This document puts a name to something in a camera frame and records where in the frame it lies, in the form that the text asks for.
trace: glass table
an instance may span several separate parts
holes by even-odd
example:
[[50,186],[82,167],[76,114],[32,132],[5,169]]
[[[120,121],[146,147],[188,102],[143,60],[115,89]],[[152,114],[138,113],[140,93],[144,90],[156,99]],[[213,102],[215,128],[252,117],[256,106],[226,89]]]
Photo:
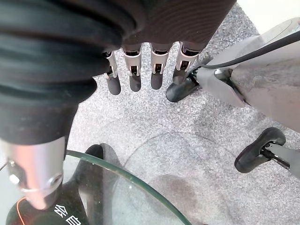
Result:
[[85,153],[67,151],[62,192],[48,210],[30,206],[9,181],[5,165],[0,171],[0,180],[1,224],[191,225],[151,186],[129,172]]

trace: robotic hand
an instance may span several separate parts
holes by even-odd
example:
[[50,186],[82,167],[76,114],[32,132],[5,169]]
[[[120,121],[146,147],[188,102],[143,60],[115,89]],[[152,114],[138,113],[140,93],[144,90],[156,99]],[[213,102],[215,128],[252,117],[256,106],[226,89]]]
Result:
[[209,42],[235,0],[1,0],[0,143],[10,180],[38,210],[61,192],[63,161],[78,104],[105,73],[120,92],[113,50],[122,46],[130,88],[141,88],[141,51],[150,42],[151,86],[181,41],[173,81]]
[[[100,145],[92,145],[86,154],[103,159]],[[103,168],[80,160],[72,178],[60,185],[60,194],[55,204],[46,210],[33,208],[25,199],[20,199],[10,210],[6,225],[63,225],[103,224]],[[81,196],[86,199],[86,210]]]

